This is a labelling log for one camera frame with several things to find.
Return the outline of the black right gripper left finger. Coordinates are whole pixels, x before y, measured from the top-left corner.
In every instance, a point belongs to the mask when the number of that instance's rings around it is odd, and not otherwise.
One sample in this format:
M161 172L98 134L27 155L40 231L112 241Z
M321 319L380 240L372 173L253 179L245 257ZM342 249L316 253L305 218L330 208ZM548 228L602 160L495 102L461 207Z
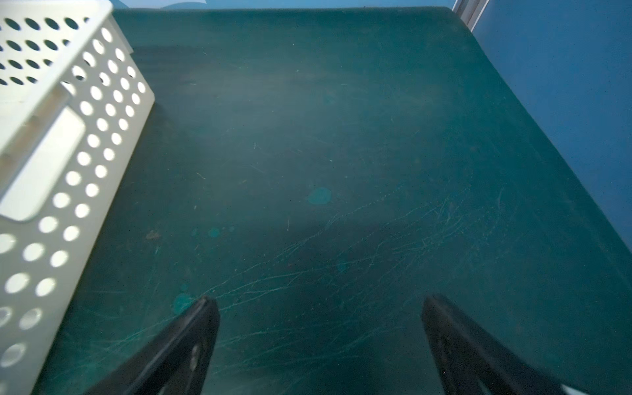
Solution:
M220 322L217 301L208 296L199 298L86 393L202 393Z

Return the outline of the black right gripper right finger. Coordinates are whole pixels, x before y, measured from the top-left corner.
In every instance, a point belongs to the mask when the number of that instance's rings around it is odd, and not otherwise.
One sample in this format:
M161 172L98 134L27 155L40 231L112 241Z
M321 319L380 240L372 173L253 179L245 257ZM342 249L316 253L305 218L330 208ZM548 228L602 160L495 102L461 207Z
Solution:
M446 394L564 394L562 385L504 347L439 294L426 297L421 319Z

